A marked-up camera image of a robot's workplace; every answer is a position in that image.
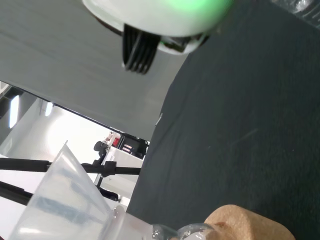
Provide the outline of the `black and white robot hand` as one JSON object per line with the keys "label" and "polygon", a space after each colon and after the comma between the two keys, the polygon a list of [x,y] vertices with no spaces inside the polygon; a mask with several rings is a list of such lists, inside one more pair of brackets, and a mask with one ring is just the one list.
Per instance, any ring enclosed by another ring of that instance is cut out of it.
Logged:
{"label": "black and white robot hand", "polygon": [[122,65],[145,75],[157,51],[188,55],[226,17],[231,0],[84,0],[95,19],[122,37]]}

